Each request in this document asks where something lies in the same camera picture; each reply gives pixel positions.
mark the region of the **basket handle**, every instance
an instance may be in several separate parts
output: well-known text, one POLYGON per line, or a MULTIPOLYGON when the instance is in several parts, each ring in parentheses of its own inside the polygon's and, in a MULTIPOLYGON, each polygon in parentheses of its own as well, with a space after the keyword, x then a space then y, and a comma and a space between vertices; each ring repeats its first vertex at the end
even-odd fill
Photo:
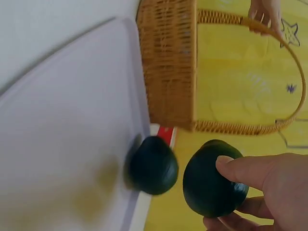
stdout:
POLYGON ((243 135, 259 135, 259 134, 266 134, 278 131, 280 129, 285 128, 290 123, 295 120, 296 115, 302 108, 305 98, 306 98, 306 80, 304 77, 304 72, 301 67, 301 64, 292 51, 290 46, 273 30, 268 28, 267 26, 263 25, 262 23, 252 20, 248 17, 243 17, 240 15, 232 14, 232 13, 225 13, 220 11, 214 10, 207 10, 207 9, 198 9, 197 12, 197 23, 205 23, 205 24, 230 24, 230 25, 239 25, 239 26, 247 26, 251 29, 261 31, 266 34, 270 34, 275 37, 284 47, 289 51, 291 56, 294 58, 296 65, 299 69, 301 79, 302 79, 302 96, 298 107, 296 110, 288 116, 285 120, 281 120, 276 122, 273 125, 246 125, 246 124, 234 124, 234 123, 227 123, 227 122, 217 122, 217 121, 207 121, 207 120, 197 120, 195 122, 194 128, 196 131, 209 131, 209 132, 226 132, 226 133, 233 133, 233 134, 243 134, 243 135))

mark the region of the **woven basket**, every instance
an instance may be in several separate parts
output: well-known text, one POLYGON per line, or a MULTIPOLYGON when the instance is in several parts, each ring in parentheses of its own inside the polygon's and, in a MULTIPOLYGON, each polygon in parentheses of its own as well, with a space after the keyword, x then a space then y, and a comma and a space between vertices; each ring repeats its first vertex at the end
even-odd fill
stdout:
POLYGON ((260 22, 247 17, 197 9, 194 0, 142 0, 137 15, 142 64, 152 123, 191 131, 259 135, 278 131, 295 120, 306 97, 306 82, 298 58, 289 45, 260 22), (270 34, 294 58, 303 88, 297 109, 270 125, 196 120, 197 24, 247 26, 270 34))

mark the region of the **star pattern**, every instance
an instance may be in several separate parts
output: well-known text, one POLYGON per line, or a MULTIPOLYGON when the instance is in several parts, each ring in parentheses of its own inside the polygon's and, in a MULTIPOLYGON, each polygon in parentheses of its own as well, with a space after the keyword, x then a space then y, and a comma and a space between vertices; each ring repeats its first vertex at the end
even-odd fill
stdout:
POLYGON ((289 24, 284 19, 281 19, 282 26, 283 26, 283 38, 288 44, 292 44, 294 46, 299 47, 300 42, 297 38, 297 32, 298 32, 298 24, 295 23, 293 25, 289 24))

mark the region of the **yellow surface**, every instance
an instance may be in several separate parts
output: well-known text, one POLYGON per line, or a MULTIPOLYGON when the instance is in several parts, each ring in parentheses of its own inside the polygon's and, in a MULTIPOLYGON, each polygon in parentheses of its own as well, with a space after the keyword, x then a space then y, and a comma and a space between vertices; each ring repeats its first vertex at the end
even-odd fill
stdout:
MULTIPOLYGON (((246 15, 249 2, 199 0, 198 7, 246 15)), ((282 0, 285 39, 298 55, 306 76, 307 12, 308 0, 282 0)), ((293 59, 273 38, 257 36, 240 26, 198 26, 198 118, 249 124, 273 123, 294 111, 301 90, 299 72, 293 59), (286 89, 290 84, 297 85, 293 93, 286 89)), ((207 140, 221 139, 239 149, 243 155, 258 156, 285 152, 308 154, 307 137, 307 103, 297 121, 287 129, 270 135, 245 137, 179 130, 174 148, 180 165, 179 179, 169 192, 152 199, 144 230, 205 230, 201 216, 185 203, 182 178, 189 159, 207 140)), ((249 197, 259 195, 261 192, 254 189, 250 189, 248 194, 249 197)), ((272 223, 270 220, 245 217, 260 224, 272 223)))
MULTIPOLYGON (((289 0, 282 6, 281 29, 307 75, 308 20, 303 14, 308 5, 289 0)), ((200 0, 198 7, 247 15, 249 1, 200 0)), ((198 25, 197 74, 198 119, 272 124, 297 108, 302 91, 289 52, 274 38, 243 26, 198 25), (291 85, 296 86, 292 93, 287 90, 291 85)))

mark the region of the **dark green fruit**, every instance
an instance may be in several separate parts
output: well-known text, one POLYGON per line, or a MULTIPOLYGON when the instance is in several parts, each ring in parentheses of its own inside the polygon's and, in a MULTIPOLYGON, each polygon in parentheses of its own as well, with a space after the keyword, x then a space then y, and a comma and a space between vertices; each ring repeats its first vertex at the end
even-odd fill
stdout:
POLYGON ((175 155, 158 136, 147 137, 128 165, 128 175, 134 188, 151 195, 160 195, 171 189, 177 181, 178 172, 175 155))
POLYGON ((227 180, 216 169, 220 155, 234 159, 242 154, 220 140, 206 142, 190 159, 183 177, 183 192, 188 206, 207 218, 230 214, 245 200, 249 187, 227 180))

